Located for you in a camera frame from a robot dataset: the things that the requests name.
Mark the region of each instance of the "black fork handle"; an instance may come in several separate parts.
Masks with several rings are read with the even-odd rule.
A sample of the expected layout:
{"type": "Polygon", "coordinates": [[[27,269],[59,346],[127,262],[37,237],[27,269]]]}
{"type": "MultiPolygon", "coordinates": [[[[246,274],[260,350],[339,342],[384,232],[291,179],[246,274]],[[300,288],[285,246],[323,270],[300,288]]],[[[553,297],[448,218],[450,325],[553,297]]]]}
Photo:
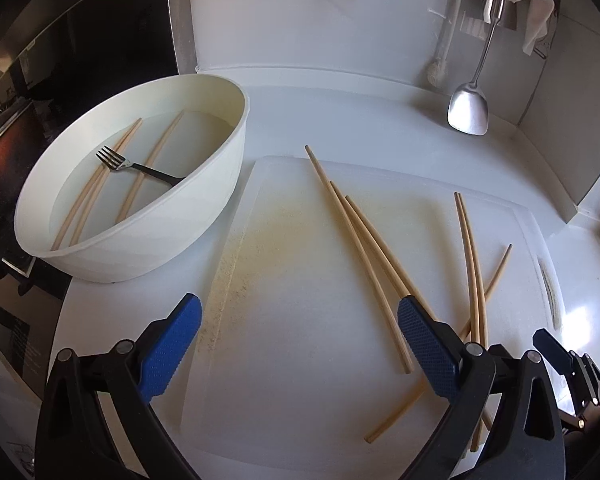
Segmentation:
{"type": "Polygon", "coordinates": [[[178,178],[176,176],[167,175],[166,173],[163,173],[158,170],[154,170],[153,168],[148,168],[146,166],[143,166],[142,164],[132,164],[131,167],[134,168],[135,170],[142,171],[144,174],[147,174],[149,176],[157,178],[158,180],[166,182],[171,187],[176,186],[177,184],[179,184],[180,182],[182,182],[184,180],[184,178],[178,178]]]}

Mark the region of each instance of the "metal fork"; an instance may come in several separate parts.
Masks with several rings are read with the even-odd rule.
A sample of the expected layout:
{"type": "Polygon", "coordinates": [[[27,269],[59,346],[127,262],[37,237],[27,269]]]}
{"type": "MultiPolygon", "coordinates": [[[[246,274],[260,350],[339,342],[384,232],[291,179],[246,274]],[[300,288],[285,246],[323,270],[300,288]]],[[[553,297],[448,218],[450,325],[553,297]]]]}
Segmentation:
{"type": "Polygon", "coordinates": [[[167,184],[170,184],[171,187],[176,186],[179,182],[184,180],[184,177],[178,178],[176,176],[167,175],[166,173],[154,170],[153,168],[148,168],[142,164],[131,162],[128,158],[125,158],[115,150],[112,150],[109,146],[103,146],[103,148],[96,153],[96,156],[111,171],[133,168],[134,170],[142,171],[144,174],[166,182],[167,184]]]}

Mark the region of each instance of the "white cleaning brush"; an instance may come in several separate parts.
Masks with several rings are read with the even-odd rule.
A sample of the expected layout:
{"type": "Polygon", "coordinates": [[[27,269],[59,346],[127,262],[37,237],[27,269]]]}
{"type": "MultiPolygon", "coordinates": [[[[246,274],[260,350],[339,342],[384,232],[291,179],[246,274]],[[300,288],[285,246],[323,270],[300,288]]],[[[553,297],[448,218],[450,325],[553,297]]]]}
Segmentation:
{"type": "Polygon", "coordinates": [[[445,43],[442,47],[442,56],[437,57],[427,67],[427,79],[436,88],[440,88],[446,77],[446,57],[449,55],[449,49],[451,48],[451,40],[456,30],[456,24],[458,23],[458,14],[460,13],[460,3],[462,0],[455,0],[454,7],[451,12],[451,21],[449,33],[446,35],[445,43]]]}

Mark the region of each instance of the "hanging towel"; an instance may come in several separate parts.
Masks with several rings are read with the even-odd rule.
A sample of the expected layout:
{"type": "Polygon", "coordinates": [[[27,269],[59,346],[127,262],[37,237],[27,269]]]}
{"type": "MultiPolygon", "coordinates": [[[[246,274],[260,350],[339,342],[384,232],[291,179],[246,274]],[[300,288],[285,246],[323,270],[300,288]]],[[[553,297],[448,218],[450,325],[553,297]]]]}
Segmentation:
{"type": "Polygon", "coordinates": [[[554,12],[554,6],[554,0],[531,0],[529,14],[526,17],[525,41],[522,45],[522,51],[528,56],[531,56],[536,40],[546,36],[546,22],[554,12]]]}

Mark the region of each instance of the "metal screw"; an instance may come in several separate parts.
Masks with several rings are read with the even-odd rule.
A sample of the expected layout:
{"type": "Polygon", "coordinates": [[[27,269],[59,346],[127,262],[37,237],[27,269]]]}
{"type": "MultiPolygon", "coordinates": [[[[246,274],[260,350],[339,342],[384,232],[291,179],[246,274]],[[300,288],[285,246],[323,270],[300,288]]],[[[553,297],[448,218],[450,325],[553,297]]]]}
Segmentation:
{"type": "Polygon", "coordinates": [[[474,355],[476,357],[482,355],[482,347],[478,345],[478,343],[467,343],[466,351],[469,352],[469,354],[474,355]]]}
{"type": "Polygon", "coordinates": [[[65,361],[68,361],[73,354],[74,353],[70,348],[63,348],[61,351],[58,352],[57,359],[58,361],[62,361],[64,363],[65,361]]]}
{"type": "Polygon", "coordinates": [[[528,359],[533,362],[533,363],[539,363],[542,361],[542,356],[536,352],[535,350],[530,350],[526,356],[528,357],[528,359]]]}
{"type": "Polygon", "coordinates": [[[134,349],[134,342],[129,339],[123,339],[116,345],[116,352],[119,354],[128,354],[134,349]]]}

